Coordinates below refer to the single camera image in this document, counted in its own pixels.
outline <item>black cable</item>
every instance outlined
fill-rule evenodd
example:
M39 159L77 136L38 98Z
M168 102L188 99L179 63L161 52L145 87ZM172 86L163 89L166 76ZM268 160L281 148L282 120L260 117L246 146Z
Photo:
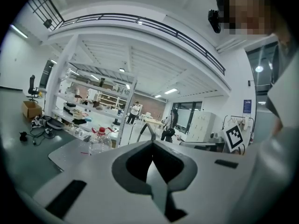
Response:
M245 145L243 144L243 146L244 146L244 152L243 152L243 155L244 155L244 153L245 153Z
M27 135L33 137L33 145L34 145L34 146L39 146L39 145L42 143L42 141L44 141L45 139L49 139L49 140L50 140L50 139L53 139L53 138L56 137L56 134L54 134L53 132L52 132L52 136L49 136L49 135L46 133L46 130L45 130L45 129L44 129L42 132L38 133L38 134L33 134L32 131L33 131L33 130L31 130L31 131L30 131L30 134L27 134ZM37 142L36 142L36 139L39 138L39 137L41 137L41 136L43 136L43 139L42 139L39 143L37 143Z

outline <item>white cabinet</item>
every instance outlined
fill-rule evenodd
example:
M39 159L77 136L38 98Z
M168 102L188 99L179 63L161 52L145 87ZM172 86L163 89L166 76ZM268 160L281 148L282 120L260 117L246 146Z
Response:
M210 112L194 111L186 142L208 142L216 115Z

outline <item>brick wall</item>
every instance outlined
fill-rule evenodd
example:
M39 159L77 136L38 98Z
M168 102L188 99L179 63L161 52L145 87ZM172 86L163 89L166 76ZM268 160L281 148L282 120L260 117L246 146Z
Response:
M133 95L132 104L135 101L138 101L139 104L143 105L141 114L146 114L146 112L149 112L154 119L162 119L166 103L137 94Z

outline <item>ceiling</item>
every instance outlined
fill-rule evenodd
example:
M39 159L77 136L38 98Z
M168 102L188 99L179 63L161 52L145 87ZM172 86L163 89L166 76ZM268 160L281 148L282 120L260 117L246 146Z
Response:
M209 84L206 78L203 81L200 70L196 71L185 60L158 47L143 42L117 42L108 36L103 39L96 35L85 35L81 40L69 62L83 73L89 72L97 78L110 77L123 84L133 82L134 77L130 75L137 76L137 91L150 96L160 94L164 99L217 91L212 81ZM62 52L66 44L67 41L55 43L52 47ZM164 94L173 88L178 91Z
M114 12L121 13L120 11L123 10L122 6L130 4L135 6L136 9L131 7L127 9L126 13L139 13L140 11L137 8L148 8L142 15L155 19L157 14L153 13L153 10L156 10L197 31L214 46L219 45L223 38L226 37L224 33L217 35L207 20L208 10L217 10L216 0L53 0L53 2L63 17L70 12L83 8L82 12L84 15L113 12L113 8L108 7L105 7L107 11L103 11L102 7L106 5L119 5L115 7L116 10Z

